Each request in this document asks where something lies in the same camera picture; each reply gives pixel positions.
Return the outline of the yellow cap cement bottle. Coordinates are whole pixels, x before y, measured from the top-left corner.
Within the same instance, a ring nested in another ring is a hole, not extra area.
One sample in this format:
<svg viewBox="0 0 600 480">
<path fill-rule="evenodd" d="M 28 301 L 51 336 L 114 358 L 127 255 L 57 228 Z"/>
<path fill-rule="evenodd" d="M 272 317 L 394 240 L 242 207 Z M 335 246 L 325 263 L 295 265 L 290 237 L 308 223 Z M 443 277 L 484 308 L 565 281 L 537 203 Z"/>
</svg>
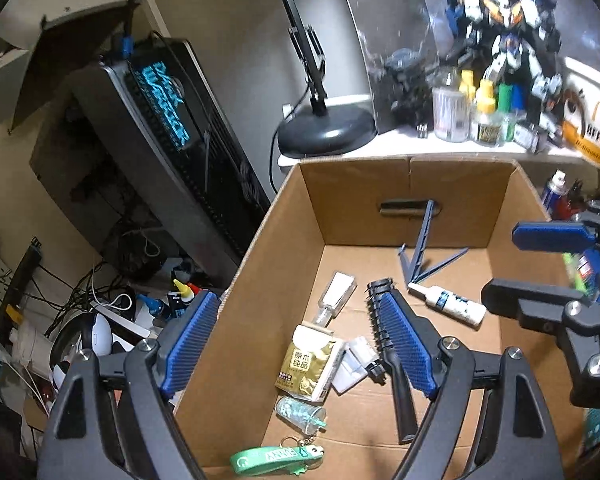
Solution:
<svg viewBox="0 0 600 480">
<path fill-rule="evenodd" d="M 480 81 L 472 103 L 470 134 L 481 145 L 494 148 L 503 144 L 502 116 L 496 109 L 494 83 L 489 79 Z"/>
</svg>

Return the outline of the brown cardboard box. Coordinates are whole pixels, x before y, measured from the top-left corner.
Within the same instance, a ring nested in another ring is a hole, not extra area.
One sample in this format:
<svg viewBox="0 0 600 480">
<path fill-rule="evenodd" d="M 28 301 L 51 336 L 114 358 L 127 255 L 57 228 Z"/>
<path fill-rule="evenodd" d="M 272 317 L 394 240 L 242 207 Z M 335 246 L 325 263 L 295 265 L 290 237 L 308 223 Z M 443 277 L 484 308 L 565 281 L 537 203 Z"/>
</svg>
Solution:
<svg viewBox="0 0 600 480">
<path fill-rule="evenodd" d="M 552 294 L 559 252 L 516 162 L 338 159 L 294 167 L 175 413 L 210 479 L 559 479 L 584 413 L 554 336 L 505 287 Z"/>
</svg>

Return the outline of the gold tea packet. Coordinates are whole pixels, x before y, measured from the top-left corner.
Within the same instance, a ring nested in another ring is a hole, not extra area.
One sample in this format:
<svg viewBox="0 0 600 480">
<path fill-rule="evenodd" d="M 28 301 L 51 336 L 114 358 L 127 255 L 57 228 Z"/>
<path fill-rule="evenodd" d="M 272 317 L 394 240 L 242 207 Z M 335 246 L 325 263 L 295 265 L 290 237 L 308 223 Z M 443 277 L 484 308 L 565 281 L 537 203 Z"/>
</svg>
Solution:
<svg viewBox="0 0 600 480">
<path fill-rule="evenodd" d="M 322 404 L 343 357 L 346 342 L 329 330 L 300 324 L 276 377 L 275 387 L 293 398 Z"/>
</svg>

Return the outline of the black desk lamp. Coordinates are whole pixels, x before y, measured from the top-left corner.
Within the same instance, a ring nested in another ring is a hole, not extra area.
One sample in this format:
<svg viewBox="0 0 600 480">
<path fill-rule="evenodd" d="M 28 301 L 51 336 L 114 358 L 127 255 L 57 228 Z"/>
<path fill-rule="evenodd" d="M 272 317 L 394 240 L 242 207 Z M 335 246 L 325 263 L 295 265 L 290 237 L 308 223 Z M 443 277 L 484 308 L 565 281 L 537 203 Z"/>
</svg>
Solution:
<svg viewBox="0 0 600 480">
<path fill-rule="evenodd" d="M 283 120 L 277 128 L 280 154 L 294 159 L 342 155 L 373 140 L 373 114 L 358 104 L 326 103 L 326 58 L 315 30 L 303 23 L 294 0 L 282 0 L 289 20 L 289 36 L 308 86 L 309 104 Z"/>
</svg>

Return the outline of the green cutting mat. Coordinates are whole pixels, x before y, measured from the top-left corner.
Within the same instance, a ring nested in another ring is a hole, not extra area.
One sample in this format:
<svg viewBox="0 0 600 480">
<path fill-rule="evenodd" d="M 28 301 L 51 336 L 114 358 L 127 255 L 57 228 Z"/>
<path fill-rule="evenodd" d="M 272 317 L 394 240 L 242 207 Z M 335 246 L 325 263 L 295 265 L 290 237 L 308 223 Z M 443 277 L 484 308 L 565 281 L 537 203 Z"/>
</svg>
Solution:
<svg viewBox="0 0 600 480">
<path fill-rule="evenodd" d="M 583 452 L 591 451 L 600 444 L 600 408 L 589 408 L 586 411 Z"/>
</svg>

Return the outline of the white game controller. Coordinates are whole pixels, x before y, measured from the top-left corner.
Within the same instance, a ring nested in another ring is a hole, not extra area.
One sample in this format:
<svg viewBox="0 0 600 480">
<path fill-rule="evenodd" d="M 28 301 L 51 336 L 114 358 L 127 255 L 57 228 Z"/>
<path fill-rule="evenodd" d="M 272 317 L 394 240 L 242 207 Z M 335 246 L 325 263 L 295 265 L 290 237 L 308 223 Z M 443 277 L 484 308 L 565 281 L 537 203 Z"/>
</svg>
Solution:
<svg viewBox="0 0 600 480">
<path fill-rule="evenodd" d="M 112 331 L 107 319 L 96 311 L 74 316 L 61 327 L 50 349 L 52 383 L 61 389 L 73 357 L 80 350 L 92 350 L 96 356 L 109 356 Z"/>
</svg>

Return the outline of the corgi print paper bucket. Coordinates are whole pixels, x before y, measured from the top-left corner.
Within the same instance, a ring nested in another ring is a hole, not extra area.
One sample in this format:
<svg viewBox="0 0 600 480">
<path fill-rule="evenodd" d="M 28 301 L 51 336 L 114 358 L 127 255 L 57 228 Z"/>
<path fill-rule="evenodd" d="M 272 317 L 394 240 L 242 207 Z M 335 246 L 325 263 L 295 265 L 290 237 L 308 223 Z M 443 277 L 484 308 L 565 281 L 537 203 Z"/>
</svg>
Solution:
<svg viewBox="0 0 600 480">
<path fill-rule="evenodd" d="M 600 169 L 600 72 L 575 58 L 564 58 L 562 74 L 562 135 Z"/>
</svg>

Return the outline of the blue white robot model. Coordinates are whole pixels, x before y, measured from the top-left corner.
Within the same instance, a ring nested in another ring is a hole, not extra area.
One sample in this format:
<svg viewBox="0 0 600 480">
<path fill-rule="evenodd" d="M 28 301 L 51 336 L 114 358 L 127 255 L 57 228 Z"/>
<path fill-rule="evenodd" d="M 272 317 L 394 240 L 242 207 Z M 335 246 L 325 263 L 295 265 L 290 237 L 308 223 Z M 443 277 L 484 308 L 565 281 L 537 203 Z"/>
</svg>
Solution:
<svg viewBox="0 0 600 480">
<path fill-rule="evenodd" d="M 494 83 L 502 116 L 503 144 L 518 119 L 537 122 L 562 91 L 557 67 L 562 37 L 555 24 L 554 0 L 446 0 L 453 35 L 441 66 L 455 67 L 469 108 L 480 81 Z"/>
</svg>

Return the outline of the dark galaxy poster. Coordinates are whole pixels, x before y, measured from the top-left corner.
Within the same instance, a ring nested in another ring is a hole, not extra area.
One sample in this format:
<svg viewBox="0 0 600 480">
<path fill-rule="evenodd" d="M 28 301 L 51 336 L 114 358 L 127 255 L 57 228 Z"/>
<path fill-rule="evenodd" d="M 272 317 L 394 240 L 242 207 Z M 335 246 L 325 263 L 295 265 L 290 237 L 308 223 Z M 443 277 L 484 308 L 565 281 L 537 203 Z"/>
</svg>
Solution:
<svg viewBox="0 0 600 480">
<path fill-rule="evenodd" d="M 600 71 L 600 0 L 555 0 L 560 53 Z M 446 0 L 347 0 L 358 32 L 378 131 L 399 127 L 391 111 L 392 80 L 385 59 L 403 48 L 431 62 L 449 51 L 453 36 L 445 16 Z"/>
</svg>

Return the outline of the white glue tube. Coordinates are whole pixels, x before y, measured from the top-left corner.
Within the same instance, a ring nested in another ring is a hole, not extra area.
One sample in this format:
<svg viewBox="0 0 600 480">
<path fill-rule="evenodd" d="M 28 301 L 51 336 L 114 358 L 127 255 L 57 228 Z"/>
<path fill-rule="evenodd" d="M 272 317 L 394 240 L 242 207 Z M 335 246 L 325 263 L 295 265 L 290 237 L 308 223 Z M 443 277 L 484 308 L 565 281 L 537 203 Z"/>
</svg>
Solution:
<svg viewBox="0 0 600 480">
<path fill-rule="evenodd" d="M 478 330 L 486 316 L 486 307 L 480 302 L 458 296 L 455 292 L 439 286 L 410 283 L 407 285 L 407 291 L 424 300 L 430 309 L 454 318 L 474 330 Z"/>
</svg>

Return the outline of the small white black clip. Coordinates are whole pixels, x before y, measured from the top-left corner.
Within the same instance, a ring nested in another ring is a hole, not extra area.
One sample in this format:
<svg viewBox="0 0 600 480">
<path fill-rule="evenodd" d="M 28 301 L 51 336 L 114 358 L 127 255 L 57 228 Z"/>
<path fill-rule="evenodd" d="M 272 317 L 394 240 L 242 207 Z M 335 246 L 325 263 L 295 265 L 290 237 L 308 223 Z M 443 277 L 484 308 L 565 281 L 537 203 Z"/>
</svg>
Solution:
<svg viewBox="0 0 600 480">
<path fill-rule="evenodd" d="M 332 388 L 336 393 L 343 394 L 365 378 L 383 386 L 386 372 L 375 348 L 364 336 L 358 336 L 346 343 L 342 360 L 332 380 Z"/>
</svg>

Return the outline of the clear glass jar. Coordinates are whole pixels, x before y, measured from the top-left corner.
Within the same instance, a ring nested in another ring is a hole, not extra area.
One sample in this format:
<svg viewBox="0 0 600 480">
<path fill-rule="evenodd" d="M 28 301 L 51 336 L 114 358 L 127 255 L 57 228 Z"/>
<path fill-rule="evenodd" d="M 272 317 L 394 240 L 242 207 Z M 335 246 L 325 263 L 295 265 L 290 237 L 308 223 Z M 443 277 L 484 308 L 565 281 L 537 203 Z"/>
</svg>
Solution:
<svg viewBox="0 0 600 480">
<path fill-rule="evenodd" d="M 460 74 L 452 66 L 441 66 L 432 86 L 432 124 L 434 134 L 452 143 L 465 142 L 469 136 L 469 108 L 460 91 Z"/>
</svg>

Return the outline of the blue plastic model stand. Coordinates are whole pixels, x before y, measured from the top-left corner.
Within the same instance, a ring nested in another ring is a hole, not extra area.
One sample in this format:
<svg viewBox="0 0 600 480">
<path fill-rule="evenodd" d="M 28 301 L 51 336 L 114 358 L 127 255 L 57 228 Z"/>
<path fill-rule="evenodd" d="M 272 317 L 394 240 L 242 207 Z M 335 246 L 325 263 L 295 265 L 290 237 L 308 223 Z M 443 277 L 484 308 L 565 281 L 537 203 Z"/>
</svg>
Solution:
<svg viewBox="0 0 600 480">
<path fill-rule="evenodd" d="M 405 284 L 420 283 L 426 278 L 430 278 L 431 275 L 441 271 L 449 264 L 455 262 L 459 258 L 462 258 L 468 253 L 469 248 L 464 247 L 456 252 L 454 255 L 449 256 L 438 263 L 435 263 L 430 268 L 425 266 L 425 254 L 427 249 L 428 237 L 431 228 L 431 222 L 434 218 L 434 207 L 436 202 L 434 200 L 428 200 L 426 203 L 424 216 L 422 217 L 422 225 L 416 240 L 415 248 L 413 249 L 412 256 L 407 255 L 406 245 L 403 244 L 398 249 L 398 258 L 402 270 L 402 275 Z"/>
</svg>

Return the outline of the black hair brush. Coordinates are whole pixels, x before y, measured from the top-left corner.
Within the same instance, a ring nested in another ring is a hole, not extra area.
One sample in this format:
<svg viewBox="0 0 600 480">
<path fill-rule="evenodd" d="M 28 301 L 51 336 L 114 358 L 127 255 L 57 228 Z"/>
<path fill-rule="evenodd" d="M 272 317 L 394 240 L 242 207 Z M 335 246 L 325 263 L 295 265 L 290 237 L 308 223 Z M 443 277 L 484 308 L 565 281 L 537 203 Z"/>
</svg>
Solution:
<svg viewBox="0 0 600 480">
<path fill-rule="evenodd" d="M 366 307 L 370 317 L 370 326 L 374 343 L 381 363 L 391 378 L 394 414 L 396 414 L 396 430 L 400 445 L 411 443 L 417 434 L 418 422 L 415 413 L 411 386 L 408 382 L 396 349 L 387 331 L 382 327 L 379 318 L 380 297 L 394 289 L 391 278 L 373 281 L 366 286 Z"/>
</svg>

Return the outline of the clear bottle with beads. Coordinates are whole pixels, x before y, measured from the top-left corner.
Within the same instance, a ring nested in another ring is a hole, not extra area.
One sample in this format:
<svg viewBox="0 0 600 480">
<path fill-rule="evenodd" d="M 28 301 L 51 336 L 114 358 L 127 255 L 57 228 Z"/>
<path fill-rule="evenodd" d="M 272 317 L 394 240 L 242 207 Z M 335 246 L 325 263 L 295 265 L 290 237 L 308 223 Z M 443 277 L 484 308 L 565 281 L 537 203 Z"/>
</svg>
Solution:
<svg viewBox="0 0 600 480">
<path fill-rule="evenodd" d="M 281 396 L 277 400 L 275 413 L 306 437 L 314 437 L 327 428 L 324 408 L 304 403 L 291 396 Z"/>
</svg>

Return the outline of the black computer tower case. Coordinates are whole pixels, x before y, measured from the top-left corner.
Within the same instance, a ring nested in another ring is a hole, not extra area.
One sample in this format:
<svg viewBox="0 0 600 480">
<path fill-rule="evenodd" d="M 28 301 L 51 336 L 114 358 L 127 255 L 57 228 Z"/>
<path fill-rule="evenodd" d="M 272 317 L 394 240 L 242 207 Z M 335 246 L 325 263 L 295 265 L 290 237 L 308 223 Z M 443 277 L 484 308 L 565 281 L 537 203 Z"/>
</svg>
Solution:
<svg viewBox="0 0 600 480">
<path fill-rule="evenodd" d="M 270 201 L 184 39 L 152 34 L 126 61 L 61 84 L 30 166 L 62 213 L 127 280 L 171 258 L 227 287 Z"/>
</svg>

